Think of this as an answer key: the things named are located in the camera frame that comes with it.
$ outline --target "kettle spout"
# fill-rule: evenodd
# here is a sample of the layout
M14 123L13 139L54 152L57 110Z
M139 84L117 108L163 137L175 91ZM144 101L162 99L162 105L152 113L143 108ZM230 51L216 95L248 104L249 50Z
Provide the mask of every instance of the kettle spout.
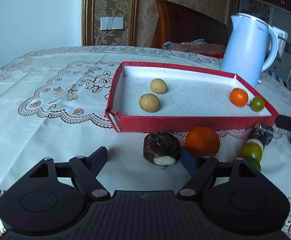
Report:
M232 20L232 27L233 30L235 30L241 20L241 16L240 15L231 15L231 20Z

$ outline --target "light blue kettle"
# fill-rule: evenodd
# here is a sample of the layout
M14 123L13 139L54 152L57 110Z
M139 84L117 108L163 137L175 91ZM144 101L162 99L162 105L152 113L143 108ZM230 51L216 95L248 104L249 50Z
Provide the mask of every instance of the light blue kettle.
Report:
M278 52L278 35L273 28L249 14L231 16L233 31L226 47L221 71L238 74L252 87L256 87L262 71L268 69ZM264 61L268 35L271 51Z

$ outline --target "kettle handle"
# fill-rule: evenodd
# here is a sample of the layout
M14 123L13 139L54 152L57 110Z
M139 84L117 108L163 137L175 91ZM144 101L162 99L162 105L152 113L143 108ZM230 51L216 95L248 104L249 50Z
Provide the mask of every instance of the kettle handle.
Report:
M270 54L268 55L268 58L265 60L262 66L262 72L267 70L273 61L275 60L277 53L278 53L278 48L279 48L279 41L278 41L278 35L276 32L273 30L273 28L268 25L269 27L269 35L270 35L270 40L271 40L271 51Z

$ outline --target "patterned tablecloth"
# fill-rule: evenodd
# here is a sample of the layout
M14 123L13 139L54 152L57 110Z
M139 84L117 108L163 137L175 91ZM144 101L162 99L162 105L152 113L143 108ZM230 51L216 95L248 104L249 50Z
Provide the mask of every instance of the patterned tablecloth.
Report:
M143 158L144 133L116 133L104 117L113 74L122 61L150 61L219 69L220 60L135 47L74 47L28 53L0 69L0 196L45 156L65 162L106 146L109 160L98 180L121 190L178 191L189 179L180 162L161 169ZM291 116L291 92L263 73L257 90ZM218 131L220 161L232 161L249 130ZM184 133L175 133L181 143ZM291 134L275 128L262 173L290 201ZM5 229L0 222L0 234ZM283 228L291 238L291 210Z

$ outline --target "small orange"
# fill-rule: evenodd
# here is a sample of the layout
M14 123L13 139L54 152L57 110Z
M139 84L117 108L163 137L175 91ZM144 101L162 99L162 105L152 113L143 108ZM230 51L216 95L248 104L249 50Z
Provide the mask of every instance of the small orange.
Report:
M241 88L235 88L230 93L230 101L235 106L243 107L247 104L248 100L249 96L247 92Z
M210 128L193 128L185 137L185 146L197 156L215 156L220 149L219 136Z

